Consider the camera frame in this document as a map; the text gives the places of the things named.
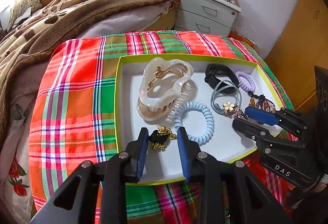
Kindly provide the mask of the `gold chain hair clip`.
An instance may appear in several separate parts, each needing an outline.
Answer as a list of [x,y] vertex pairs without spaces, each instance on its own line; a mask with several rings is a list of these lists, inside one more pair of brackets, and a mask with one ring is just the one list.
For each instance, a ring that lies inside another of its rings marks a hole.
[[240,119],[242,119],[244,121],[249,121],[248,116],[239,107],[235,107],[233,109],[233,115],[234,115],[235,118],[240,118]]

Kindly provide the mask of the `black smart band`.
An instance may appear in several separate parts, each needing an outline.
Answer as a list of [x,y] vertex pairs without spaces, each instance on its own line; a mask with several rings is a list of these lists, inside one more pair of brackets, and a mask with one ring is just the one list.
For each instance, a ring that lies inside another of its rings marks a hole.
[[204,81],[214,90],[217,85],[220,88],[225,87],[222,90],[223,94],[234,94],[236,89],[239,89],[239,81],[235,73],[227,66],[217,63],[211,63],[207,65],[205,70]]

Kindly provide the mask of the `pearl hair claw clip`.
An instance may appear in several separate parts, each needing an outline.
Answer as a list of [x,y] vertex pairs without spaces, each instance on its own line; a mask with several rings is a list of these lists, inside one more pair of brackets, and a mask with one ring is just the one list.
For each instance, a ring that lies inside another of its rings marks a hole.
[[190,63],[181,59],[152,59],[143,71],[137,110],[145,121],[167,115],[194,74]]

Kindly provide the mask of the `wooden door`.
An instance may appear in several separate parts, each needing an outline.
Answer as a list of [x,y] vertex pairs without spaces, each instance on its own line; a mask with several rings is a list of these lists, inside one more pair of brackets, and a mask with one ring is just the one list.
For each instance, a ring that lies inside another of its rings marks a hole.
[[314,66],[327,68],[327,6],[298,0],[275,46],[265,58],[295,110],[316,107]]

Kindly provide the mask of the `yellow-green shallow box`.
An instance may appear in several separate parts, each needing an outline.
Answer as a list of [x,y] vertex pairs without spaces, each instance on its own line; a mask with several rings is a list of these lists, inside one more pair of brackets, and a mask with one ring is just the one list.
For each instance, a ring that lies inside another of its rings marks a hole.
[[[144,69],[156,57],[166,61],[186,61],[193,67],[194,74],[167,115],[155,121],[145,121],[137,110],[138,92]],[[234,94],[214,94],[213,89],[204,81],[206,67],[211,63],[225,65],[233,72],[246,73],[255,84],[256,94],[264,95],[277,108],[282,107],[281,98],[273,83],[258,64],[250,61],[188,54],[124,56],[119,59],[115,83],[115,131],[118,150],[124,150],[129,142],[136,140],[143,127],[150,132],[167,127],[173,133],[184,127],[189,138],[195,140],[201,150],[219,161],[231,163],[254,152],[254,141],[233,130],[233,116],[217,113],[212,108],[215,103],[222,109],[239,107],[244,110],[250,102],[250,97],[242,89],[236,90]]]

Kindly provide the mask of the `plaid bed cloth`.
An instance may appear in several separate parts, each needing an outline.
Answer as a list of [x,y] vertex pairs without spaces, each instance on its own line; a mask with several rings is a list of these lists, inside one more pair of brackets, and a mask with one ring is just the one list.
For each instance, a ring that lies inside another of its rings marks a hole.
[[[61,43],[51,54],[33,109],[29,137],[31,191],[36,210],[84,160],[94,163],[117,154],[114,90],[121,56],[194,54],[257,63],[284,107],[285,90],[250,46],[234,38],[198,32],[131,32]],[[243,159],[284,208],[288,185],[259,165],[258,152]],[[128,223],[195,223],[200,187],[183,181],[126,186]]]

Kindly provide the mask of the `floral bed sheet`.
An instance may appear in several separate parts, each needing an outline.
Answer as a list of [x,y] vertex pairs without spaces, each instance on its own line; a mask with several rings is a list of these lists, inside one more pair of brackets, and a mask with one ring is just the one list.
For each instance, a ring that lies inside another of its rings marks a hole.
[[33,108],[47,65],[46,61],[23,70],[10,96],[9,128],[1,150],[1,201],[16,223],[29,223],[32,217],[28,139]]

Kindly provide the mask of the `orange cardboard box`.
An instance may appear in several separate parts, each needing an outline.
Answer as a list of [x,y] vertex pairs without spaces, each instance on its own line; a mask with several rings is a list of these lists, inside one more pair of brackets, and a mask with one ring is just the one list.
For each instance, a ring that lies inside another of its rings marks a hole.
[[235,31],[230,31],[229,38],[233,38],[235,40],[244,42],[244,43],[248,44],[250,47],[252,47],[256,52],[259,51],[258,46],[252,40],[250,40],[244,36],[241,36],[240,34],[238,34]]

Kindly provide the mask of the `grey bedside cabinet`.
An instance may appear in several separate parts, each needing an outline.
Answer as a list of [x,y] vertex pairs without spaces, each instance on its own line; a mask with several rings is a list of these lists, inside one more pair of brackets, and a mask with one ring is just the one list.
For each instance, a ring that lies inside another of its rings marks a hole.
[[180,0],[175,30],[227,37],[241,8],[224,0]]

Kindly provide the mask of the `brown patterned blanket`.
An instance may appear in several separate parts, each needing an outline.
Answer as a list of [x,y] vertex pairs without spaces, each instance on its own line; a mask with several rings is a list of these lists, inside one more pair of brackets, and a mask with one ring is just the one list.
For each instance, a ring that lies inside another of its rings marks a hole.
[[53,0],[1,40],[1,143],[7,137],[13,84],[56,47],[115,14],[171,0]]

